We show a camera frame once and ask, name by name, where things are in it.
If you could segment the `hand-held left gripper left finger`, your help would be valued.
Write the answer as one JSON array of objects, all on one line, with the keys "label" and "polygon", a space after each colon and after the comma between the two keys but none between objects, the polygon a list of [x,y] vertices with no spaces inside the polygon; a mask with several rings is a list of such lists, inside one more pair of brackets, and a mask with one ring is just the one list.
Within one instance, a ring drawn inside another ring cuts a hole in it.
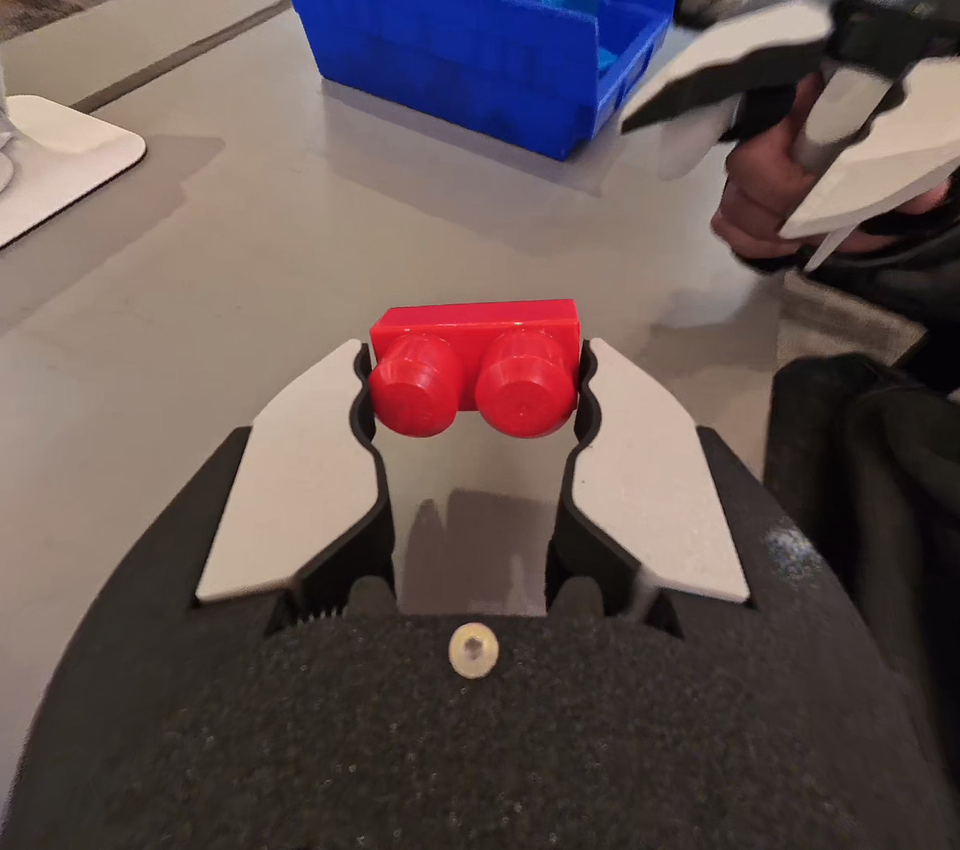
[{"label": "hand-held left gripper left finger", "polygon": [[357,580],[395,592],[371,371],[368,345],[348,340],[258,413],[198,580],[200,604],[284,592],[326,615],[346,608]]}]

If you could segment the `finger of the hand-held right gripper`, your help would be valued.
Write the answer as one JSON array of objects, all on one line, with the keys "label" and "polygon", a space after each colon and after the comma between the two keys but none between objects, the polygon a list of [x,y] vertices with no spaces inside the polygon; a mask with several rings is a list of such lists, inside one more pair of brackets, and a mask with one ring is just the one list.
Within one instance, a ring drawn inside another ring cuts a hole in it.
[{"label": "finger of the hand-held right gripper", "polygon": [[772,4],[715,24],[624,104],[623,135],[657,126],[656,171],[691,172],[718,144],[754,131],[821,62],[834,21],[814,0]]},{"label": "finger of the hand-held right gripper", "polygon": [[804,271],[820,268],[863,223],[958,168],[958,57],[921,60],[902,82],[900,104],[869,115],[889,86],[843,67],[811,110],[794,158],[819,178],[781,231],[790,241],[824,236]]}]

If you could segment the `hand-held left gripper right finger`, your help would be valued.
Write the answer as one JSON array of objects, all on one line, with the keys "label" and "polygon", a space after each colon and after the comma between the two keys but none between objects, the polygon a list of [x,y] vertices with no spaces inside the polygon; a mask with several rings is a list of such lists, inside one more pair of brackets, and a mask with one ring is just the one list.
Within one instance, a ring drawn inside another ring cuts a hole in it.
[{"label": "hand-held left gripper right finger", "polygon": [[546,608],[592,580],[606,616],[646,616],[661,592],[745,605],[751,593],[700,432],[605,340],[582,345],[576,444],[546,556]]}]

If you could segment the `red two-stud block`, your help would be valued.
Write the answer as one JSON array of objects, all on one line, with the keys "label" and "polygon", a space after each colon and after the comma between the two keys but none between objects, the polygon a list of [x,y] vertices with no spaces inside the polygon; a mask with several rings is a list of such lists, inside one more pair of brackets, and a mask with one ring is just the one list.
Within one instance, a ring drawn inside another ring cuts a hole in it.
[{"label": "red two-stud block", "polygon": [[581,323],[571,299],[393,307],[369,329],[377,419],[402,436],[462,412],[515,438],[556,432],[578,402]]}]

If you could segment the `blue plastic bin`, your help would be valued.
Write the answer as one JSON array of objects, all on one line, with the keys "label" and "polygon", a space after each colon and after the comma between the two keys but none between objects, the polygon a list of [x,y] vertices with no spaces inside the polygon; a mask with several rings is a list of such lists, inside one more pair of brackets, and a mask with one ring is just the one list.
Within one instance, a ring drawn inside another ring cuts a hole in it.
[{"label": "blue plastic bin", "polygon": [[327,79],[558,161],[618,112],[675,0],[291,0]]}]

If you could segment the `person's right forearm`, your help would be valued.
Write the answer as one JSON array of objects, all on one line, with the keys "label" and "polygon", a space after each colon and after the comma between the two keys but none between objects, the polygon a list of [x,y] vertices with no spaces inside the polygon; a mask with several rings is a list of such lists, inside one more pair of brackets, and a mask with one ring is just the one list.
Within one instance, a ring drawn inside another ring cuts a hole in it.
[{"label": "person's right forearm", "polygon": [[859,355],[906,364],[933,388],[958,388],[958,172],[942,199],[920,214],[892,211],[878,228],[893,244],[865,254],[836,254],[805,273],[806,251],[741,258],[782,275],[777,366],[800,359]]}]

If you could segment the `person's right hand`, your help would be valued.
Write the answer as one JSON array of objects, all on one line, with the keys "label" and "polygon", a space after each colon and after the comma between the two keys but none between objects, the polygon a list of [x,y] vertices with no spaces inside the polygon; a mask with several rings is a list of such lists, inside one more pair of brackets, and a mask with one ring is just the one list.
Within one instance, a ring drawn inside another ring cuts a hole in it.
[{"label": "person's right hand", "polygon": [[[726,159],[726,184],[710,226],[732,252],[749,261],[772,260],[819,245],[823,236],[789,241],[780,232],[805,199],[814,177],[791,158],[794,141],[810,110],[821,96],[824,80],[815,72],[795,89],[790,110],[782,119],[750,139],[740,141]],[[895,234],[852,233],[839,254],[870,256],[940,232],[958,220],[958,196],[950,180],[894,210],[906,230]]]}]

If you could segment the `person's dark clothing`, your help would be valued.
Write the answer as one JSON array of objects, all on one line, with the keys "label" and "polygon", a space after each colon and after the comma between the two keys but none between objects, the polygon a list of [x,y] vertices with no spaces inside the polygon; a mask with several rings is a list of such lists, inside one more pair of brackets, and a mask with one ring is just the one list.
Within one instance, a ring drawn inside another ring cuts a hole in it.
[{"label": "person's dark clothing", "polygon": [[959,407],[862,354],[774,376],[764,482],[840,580],[958,799]]}]

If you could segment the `white wooden document stand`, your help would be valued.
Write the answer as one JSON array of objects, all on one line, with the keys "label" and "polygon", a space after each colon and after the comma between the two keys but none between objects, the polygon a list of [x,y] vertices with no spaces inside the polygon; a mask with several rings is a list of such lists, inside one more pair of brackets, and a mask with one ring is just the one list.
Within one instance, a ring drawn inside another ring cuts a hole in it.
[{"label": "white wooden document stand", "polygon": [[131,131],[42,96],[13,94],[8,82],[2,76],[2,248],[132,168],[147,150]]}]

